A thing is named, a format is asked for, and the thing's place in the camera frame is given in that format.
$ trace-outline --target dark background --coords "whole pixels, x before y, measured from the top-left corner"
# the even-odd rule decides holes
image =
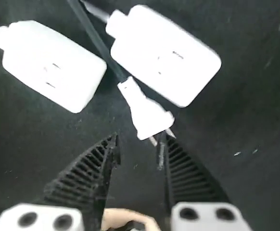
[[[100,0],[128,13],[148,4],[212,47],[218,74],[187,108],[143,87],[176,118],[173,131],[224,187],[255,231],[280,230],[280,0]],[[0,20],[36,20],[98,54],[64,0],[0,0]],[[106,39],[104,25],[94,20]],[[30,201],[70,161],[118,132],[122,166],[113,173],[108,206],[163,221],[162,174],[155,150],[139,141],[129,108],[108,70],[96,95],[72,114],[1,67],[0,210]]]

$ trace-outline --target cord connector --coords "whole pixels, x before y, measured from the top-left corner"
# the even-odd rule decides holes
[[[117,86],[130,107],[139,140],[152,137],[173,125],[174,117],[171,112],[165,111],[160,104],[147,98],[133,77]]]

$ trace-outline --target plug prong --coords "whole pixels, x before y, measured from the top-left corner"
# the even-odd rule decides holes
[[[154,136],[149,137],[149,140],[150,140],[150,142],[152,143],[152,145],[153,145],[154,147],[157,146],[157,140],[155,139]]]
[[[176,138],[176,136],[174,135],[174,133],[171,131],[171,129],[166,129],[165,130],[166,131],[166,133],[169,135],[169,136],[172,136],[173,138]]]

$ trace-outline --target white plastic housing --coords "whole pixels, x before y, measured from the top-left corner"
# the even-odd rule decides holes
[[[132,77],[119,83],[117,87],[130,107],[139,140],[145,140],[173,125],[174,117],[171,112],[166,112],[160,104],[147,98]]]
[[[2,65],[24,84],[78,113],[106,71],[104,60],[35,21],[0,27]]]
[[[128,16],[114,11],[106,32],[115,38],[113,59],[179,107],[188,106],[221,67],[211,48],[144,5]]]
[[[183,209],[189,208],[197,214],[196,219],[182,217]],[[217,211],[219,209],[230,211],[233,214],[233,219],[218,218]],[[251,231],[251,228],[238,208],[231,204],[180,202],[172,208],[171,231]]]
[[[21,218],[28,213],[35,213],[35,220],[27,219],[26,226],[22,226]],[[65,225],[67,229],[57,228],[55,223],[61,216],[70,216],[71,224],[66,226],[66,222],[61,220],[61,225]],[[44,206],[44,205],[31,205],[19,204],[12,208],[5,210],[0,215],[0,231],[84,231],[84,225],[81,212],[77,209]]]

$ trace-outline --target white power adapter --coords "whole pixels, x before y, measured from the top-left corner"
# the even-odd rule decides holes
[[[211,48],[147,6],[134,6],[128,16],[115,10],[104,21],[115,38],[113,59],[179,107],[188,106],[221,67]]]
[[[78,113],[106,71],[103,59],[35,21],[0,27],[3,67],[24,84]]]

